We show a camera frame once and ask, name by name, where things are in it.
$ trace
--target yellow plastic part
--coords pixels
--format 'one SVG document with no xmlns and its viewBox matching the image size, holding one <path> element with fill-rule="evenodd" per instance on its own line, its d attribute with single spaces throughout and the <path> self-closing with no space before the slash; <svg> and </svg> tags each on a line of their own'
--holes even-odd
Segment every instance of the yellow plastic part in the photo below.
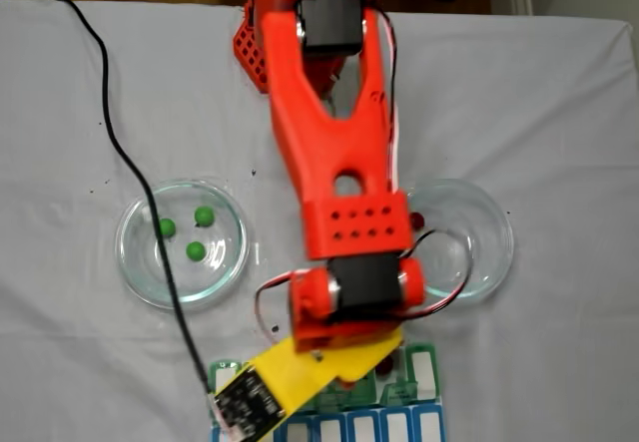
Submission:
<svg viewBox="0 0 639 442">
<path fill-rule="evenodd" d="M 322 349 L 317 357 L 317 353 L 296 353 L 293 339 L 287 337 L 251 359 L 235 377 L 249 367 L 255 368 L 286 412 L 286 417 L 280 422 L 282 424 L 334 379 L 345 382 L 362 379 L 402 340 L 401 329 L 397 328 L 382 339 L 367 344 Z"/>
</svg>

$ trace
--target black cable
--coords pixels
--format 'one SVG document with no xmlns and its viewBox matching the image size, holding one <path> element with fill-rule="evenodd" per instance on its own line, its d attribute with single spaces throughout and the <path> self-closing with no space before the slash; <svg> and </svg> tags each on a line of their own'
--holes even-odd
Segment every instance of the black cable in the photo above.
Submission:
<svg viewBox="0 0 639 442">
<path fill-rule="evenodd" d="M 87 29 L 87 31 L 91 34 L 94 40 L 100 46 L 100 52 L 102 53 L 102 111 L 104 113 L 104 124 L 107 128 L 107 133 L 109 134 L 109 140 L 111 144 L 115 148 L 120 158 L 126 163 L 131 172 L 135 175 L 140 182 L 140 186 L 144 190 L 144 194 L 147 197 L 147 201 L 149 203 L 149 210 L 151 212 L 151 219 L 153 221 L 153 230 L 156 235 L 156 239 L 158 240 L 158 249 L 160 250 L 160 258 L 162 259 L 162 266 L 164 268 L 164 273 L 167 278 L 167 285 L 169 286 L 169 293 L 171 294 L 171 301 L 173 303 L 173 309 L 176 314 L 176 319 L 178 321 L 178 325 L 180 326 L 180 330 L 182 331 L 182 336 L 184 338 L 185 343 L 187 344 L 187 348 L 189 349 L 189 354 L 193 359 L 193 364 L 195 365 L 196 372 L 200 381 L 204 386 L 205 393 L 208 395 L 211 393 L 211 388 L 209 387 L 209 377 L 207 376 L 207 371 L 202 362 L 202 358 L 198 353 L 198 348 L 191 336 L 191 332 L 189 331 L 189 326 L 187 325 L 187 320 L 185 318 L 184 312 L 182 310 L 182 305 L 180 304 L 180 297 L 178 296 L 178 289 L 176 288 L 175 281 L 173 279 L 173 273 L 171 272 L 171 265 L 169 264 L 169 256 L 167 255 L 167 248 L 164 244 L 164 239 L 162 238 L 162 232 L 160 230 L 160 218 L 158 217 L 158 207 L 156 205 L 156 200 L 153 196 L 153 191 L 147 183 L 147 180 L 144 178 L 138 167 L 133 163 L 131 158 L 127 155 L 127 153 L 122 149 L 116 135 L 113 131 L 113 125 L 111 123 L 111 116 L 109 113 L 109 56 L 107 54 L 107 47 L 102 41 L 102 38 L 95 32 L 95 30 L 91 27 L 87 19 L 85 18 L 80 8 L 71 0 L 57 0 L 66 3 L 71 6 L 73 10 L 80 18 L 80 21 Z"/>
<path fill-rule="evenodd" d="M 390 28 L 390 39 L 392 40 L 392 68 L 390 69 L 390 123 L 393 124 L 395 117 L 395 75 L 397 73 L 397 38 L 395 36 L 395 28 L 392 26 L 392 21 L 388 14 L 381 9 L 378 5 L 373 5 L 373 8 L 381 15 L 381 17 L 388 24 Z"/>
<path fill-rule="evenodd" d="M 406 251 L 404 254 L 402 254 L 400 258 L 406 259 L 407 257 L 411 257 L 412 254 L 417 249 L 417 247 L 421 244 L 421 242 L 424 239 L 426 239 L 427 237 L 429 237 L 431 234 L 433 234 L 434 232 L 436 232 L 436 230 L 435 229 L 431 229 L 431 230 L 426 231 L 420 237 L 418 237 L 417 240 L 415 241 L 415 244 L 413 244 L 412 247 L 408 251 Z"/>
</svg>

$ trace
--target robotic arm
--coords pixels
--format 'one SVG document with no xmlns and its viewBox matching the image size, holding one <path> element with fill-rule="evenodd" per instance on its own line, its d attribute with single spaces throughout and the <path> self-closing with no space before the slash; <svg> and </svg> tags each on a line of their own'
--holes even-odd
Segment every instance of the robotic arm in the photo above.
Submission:
<svg viewBox="0 0 639 442">
<path fill-rule="evenodd" d="M 273 129 L 302 210 L 309 259 L 324 266 L 289 283 L 293 336 L 250 360 L 215 396 L 232 441 L 258 441 L 334 379 L 356 382 L 402 341 L 421 312 L 424 280 L 410 257 L 406 196 L 393 180 L 393 123 L 372 0 L 250 0 L 236 57 L 271 100 Z M 359 55 L 360 93 L 349 118 L 321 97 L 344 59 Z M 335 181 L 357 182 L 354 196 Z"/>
<path fill-rule="evenodd" d="M 255 0 L 234 40 L 236 56 L 271 99 L 273 128 L 296 188 L 310 259 L 294 273 L 290 311 L 297 351 L 344 347 L 389 333 L 392 313 L 423 303 L 403 192 L 389 162 L 392 121 L 371 0 Z M 361 89 L 347 119 L 320 97 L 344 58 L 359 54 Z M 349 176 L 360 194 L 339 196 Z"/>
</svg>

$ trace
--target white tablecloth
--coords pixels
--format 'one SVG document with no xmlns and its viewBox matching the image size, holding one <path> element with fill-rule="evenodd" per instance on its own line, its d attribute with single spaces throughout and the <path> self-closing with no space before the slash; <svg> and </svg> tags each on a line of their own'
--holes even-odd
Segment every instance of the white tablecloth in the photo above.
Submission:
<svg viewBox="0 0 639 442">
<path fill-rule="evenodd" d="M 212 176 L 259 249 L 190 316 L 207 361 L 266 347 L 252 293 L 305 266 L 270 111 L 236 63 L 237 8 L 83 3 L 123 145 L 157 183 Z M 639 96 L 620 22 L 394 17 L 403 184 L 463 178 L 517 241 L 485 303 L 409 325 L 434 341 L 450 441 L 633 440 L 639 414 Z M 141 190 L 102 121 L 98 49 L 70 9 L 0 1 L 0 439 L 203 441 L 178 327 L 123 284 L 114 231 Z M 286 323 L 284 296 L 267 316 Z"/>
</svg>

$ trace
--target empty glass dish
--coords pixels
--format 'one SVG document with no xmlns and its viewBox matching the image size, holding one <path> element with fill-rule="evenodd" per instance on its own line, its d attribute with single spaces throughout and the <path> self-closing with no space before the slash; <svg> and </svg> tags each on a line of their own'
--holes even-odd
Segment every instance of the empty glass dish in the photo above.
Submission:
<svg viewBox="0 0 639 442">
<path fill-rule="evenodd" d="M 429 294 L 446 297 L 465 277 L 464 244 L 472 253 L 473 268 L 458 299 L 480 299 L 505 279 L 514 255 L 512 228 L 484 190 L 461 180 L 434 180 L 409 190 L 408 205 L 423 216 L 424 230 L 443 231 L 426 237 L 414 253 Z"/>
</svg>

